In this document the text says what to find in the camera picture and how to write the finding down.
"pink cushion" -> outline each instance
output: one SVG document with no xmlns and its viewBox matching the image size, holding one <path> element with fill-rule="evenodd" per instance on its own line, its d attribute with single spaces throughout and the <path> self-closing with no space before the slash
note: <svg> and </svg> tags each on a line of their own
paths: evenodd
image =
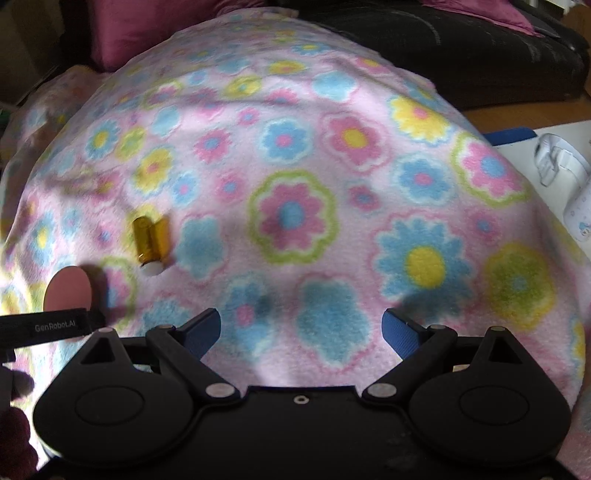
<svg viewBox="0 0 591 480">
<path fill-rule="evenodd" d="M 538 37 L 531 23 L 509 0 L 421 0 L 427 7 L 483 18 L 495 25 Z"/>
<path fill-rule="evenodd" d="M 89 0 L 92 59 L 114 72 L 183 28 L 261 6 L 263 0 Z"/>
</svg>

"metal screw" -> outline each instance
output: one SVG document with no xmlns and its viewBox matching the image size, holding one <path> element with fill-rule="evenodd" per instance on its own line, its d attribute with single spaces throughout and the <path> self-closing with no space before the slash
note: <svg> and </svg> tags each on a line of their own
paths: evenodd
<svg viewBox="0 0 591 480">
<path fill-rule="evenodd" d="M 212 383 L 205 389 L 205 393 L 213 398 L 226 398 L 234 395 L 236 389 L 227 383 Z"/>
<path fill-rule="evenodd" d="M 310 399 L 305 395 L 297 395 L 294 397 L 294 403 L 297 403 L 298 405 L 306 405 L 309 401 Z"/>
<path fill-rule="evenodd" d="M 389 383 L 374 383 L 368 388 L 368 394 L 376 398 L 388 398 L 396 395 L 396 387 Z"/>
</svg>

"hand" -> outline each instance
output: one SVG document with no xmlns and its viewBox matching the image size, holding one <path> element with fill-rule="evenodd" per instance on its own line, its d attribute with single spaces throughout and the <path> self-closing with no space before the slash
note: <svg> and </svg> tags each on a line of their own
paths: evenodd
<svg viewBox="0 0 591 480">
<path fill-rule="evenodd" d="M 33 391 L 33 379 L 23 372 L 14 372 L 12 399 L 25 397 Z M 0 476 L 25 480 L 37 471 L 38 456 L 29 444 L 31 427 L 22 410 L 11 407 L 0 414 Z"/>
</svg>

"wooden floor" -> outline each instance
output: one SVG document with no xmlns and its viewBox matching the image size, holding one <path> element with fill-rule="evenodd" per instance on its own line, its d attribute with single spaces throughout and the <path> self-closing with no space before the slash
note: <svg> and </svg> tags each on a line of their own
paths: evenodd
<svg viewBox="0 0 591 480">
<path fill-rule="evenodd" d="M 482 133 L 505 128 L 542 128 L 591 120 L 591 98 L 582 95 L 568 102 L 518 103 L 462 112 Z"/>
</svg>

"flower pattern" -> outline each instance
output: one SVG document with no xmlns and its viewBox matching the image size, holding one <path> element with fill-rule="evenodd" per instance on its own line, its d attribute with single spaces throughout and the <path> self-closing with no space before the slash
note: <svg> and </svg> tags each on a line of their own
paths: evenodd
<svg viewBox="0 0 591 480">
<path fill-rule="evenodd" d="M 323 43 L 300 43 L 293 45 L 291 51 L 304 57 L 316 57 L 330 51 L 330 47 Z"/>
<path fill-rule="evenodd" d="M 353 185 L 347 189 L 350 205 L 363 213 L 375 212 L 382 206 L 378 195 L 367 185 Z"/>
<path fill-rule="evenodd" d="M 233 278 L 219 300 L 220 344 L 233 356 L 254 361 L 274 340 L 275 305 L 271 289 L 255 274 Z"/>
<path fill-rule="evenodd" d="M 113 107 L 117 110 L 135 110 L 139 107 L 141 103 L 141 96 L 138 90 L 130 90 L 129 92 L 124 93 L 121 95 L 115 103 Z"/>
<path fill-rule="evenodd" d="M 242 176 L 235 171 L 229 171 L 216 179 L 216 197 L 226 204 L 238 202 L 244 198 L 246 184 Z"/>
<path fill-rule="evenodd" d="M 388 301 L 402 301 L 416 318 L 433 323 L 458 316 L 473 297 L 472 266 L 462 239 L 439 220 L 393 217 L 375 235 L 373 266 Z"/>
<path fill-rule="evenodd" d="M 419 205 L 445 205 L 455 194 L 451 172 L 443 163 L 423 153 L 398 159 L 392 183 L 407 199 Z"/>
<path fill-rule="evenodd" d="M 365 118 L 328 115 L 323 119 L 323 144 L 349 168 L 368 173 L 389 160 L 383 127 Z"/>
<path fill-rule="evenodd" d="M 249 127 L 258 122 L 260 113 L 256 108 L 245 108 L 238 112 L 238 125 Z"/>
<path fill-rule="evenodd" d="M 311 148 L 310 134 L 295 119 L 273 120 L 263 130 L 260 149 L 270 163 L 295 164 Z"/>
<path fill-rule="evenodd" d="M 269 65 L 270 75 L 294 75 L 307 70 L 307 66 L 300 61 L 279 60 Z"/>
<path fill-rule="evenodd" d="M 114 120 L 103 122 L 99 128 L 94 130 L 86 143 L 86 155 L 91 160 L 100 160 L 110 154 L 117 141 L 121 129 Z"/>
<path fill-rule="evenodd" d="M 309 276 L 299 285 L 298 303 L 298 337 L 327 366 L 342 368 L 367 347 L 371 326 L 349 283 Z"/>
<path fill-rule="evenodd" d="M 354 78 L 338 70 L 320 73 L 312 80 L 313 92 L 333 102 L 347 102 L 356 89 L 357 83 Z"/>
<path fill-rule="evenodd" d="M 279 88 L 267 95 L 265 101 L 275 105 L 295 105 L 298 102 L 298 97 L 289 88 Z"/>
<path fill-rule="evenodd" d="M 518 243 L 506 244 L 484 267 L 489 305 L 515 327 L 531 330 L 554 307 L 556 294 L 542 255 Z"/>
<path fill-rule="evenodd" d="M 174 299 L 157 300 L 142 314 L 140 329 L 136 335 L 146 332 L 158 325 L 174 325 L 180 327 L 191 319 L 191 311 L 181 307 Z"/>
<path fill-rule="evenodd" d="M 142 99 L 145 109 L 156 108 L 175 98 L 183 90 L 183 85 L 176 80 L 160 83 L 148 90 Z"/>
<path fill-rule="evenodd" d="M 131 181 L 144 195 L 155 195 L 167 182 L 172 165 L 173 152 L 170 148 L 155 148 L 142 159 Z"/>
<path fill-rule="evenodd" d="M 452 151 L 452 166 L 466 190 L 492 207 L 530 196 L 527 180 L 500 153 L 471 135 L 460 135 Z"/>
<path fill-rule="evenodd" d="M 159 137 L 169 136 L 181 124 L 181 115 L 175 106 L 162 108 L 152 122 L 150 131 Z"/>
<path fill-rule="evenodd" d="M 228 256 L 219 220 L 213 215 L 186 219 L 174 254 L 179 267 L 195 280 L 209 280 Z"/>
<path fill-rule="evenodd" d="M 224 95 L 230 100 L 247 98 L 257 93 L 262 86 L 262 79 L 256 75 L 245 75 L 232 80 L 224 89 Z"/>
<path fill-rule="evenodd" d="M 27 250 L 39 267 L 48 267 L 53 260 L 56 243 L 54 230 L 55 223 L 50 213 L 45 213 L 33 226 Z"/>
<path fill-rule="evenodd" d="M 176 206 L 188 206 L 199 195 L 199 182 L 191 172 L 179 175 L 173 183 L 173 199 Z"/>
<path fill-rule="evenodd" d="M 338 233 L 335 199 L 310 173 L 280 171 L 249 200 L 249 234 L 271 263 L 317 261 Z"/>
<path fill-rule="evenodd" d="M 398 130 L 412 140 L 430 146 L 449 140 L 452 125 L 439 113 L 405 96 L 396 96 L 389 104 Z"/>
<path fill-rule="evenodd" d="M 378 63 L 372 59 L 366 59 L 364 57 L 357 57 L 355 59 L 355 64 L 363 70 L 370 72 L 372 75 L 380 75 L 380 74 L 387 74 L 391 73 L 390 69 L 386 66 Z"/>
<path fill-rule="evenodd" d="M 222 128 L 217 128 L 199 138 L 195 145 L 195 154 L 199 160 L 211 165 L 224 159 L 230 151 L 231 145 L 230 133 Z"/>
<path fill-rule="evenodd" d="M 135 157 L 144 146 L 145 137 L 146 132 L 143 128 L 132 128 L 117 143 L 115 157 L 124 162 Z"/>
<path fill-rule="evenodd" d="M 497 218 L 486 209 L 472 209 L 466 215 L 467 226 L 474 238 L 480 239 L 485 245 L 494 246 L 499 243 L 502 232 Z"/>
</svg>

